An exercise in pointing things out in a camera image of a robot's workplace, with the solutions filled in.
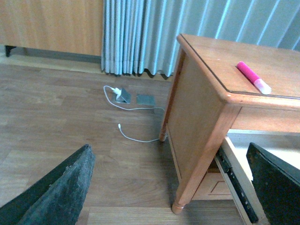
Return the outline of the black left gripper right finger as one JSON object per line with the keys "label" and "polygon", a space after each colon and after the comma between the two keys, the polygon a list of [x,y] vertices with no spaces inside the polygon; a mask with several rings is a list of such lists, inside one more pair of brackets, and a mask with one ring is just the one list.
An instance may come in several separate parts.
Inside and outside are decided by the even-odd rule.
{"label": "black left gripper right finger", "polygon": [[300,170],[251,142],[247,161],[256,195],[271,225],[300,223]]}

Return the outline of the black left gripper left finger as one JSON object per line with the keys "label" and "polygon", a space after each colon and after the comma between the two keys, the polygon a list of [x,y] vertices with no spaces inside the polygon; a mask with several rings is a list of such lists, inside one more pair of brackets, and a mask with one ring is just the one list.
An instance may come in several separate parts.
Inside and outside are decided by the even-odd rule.
{"label": "black left gripper left finger", "polygon": [[95,155],[82,146],[0,209],[2,225],[74,225],[90,186]]}

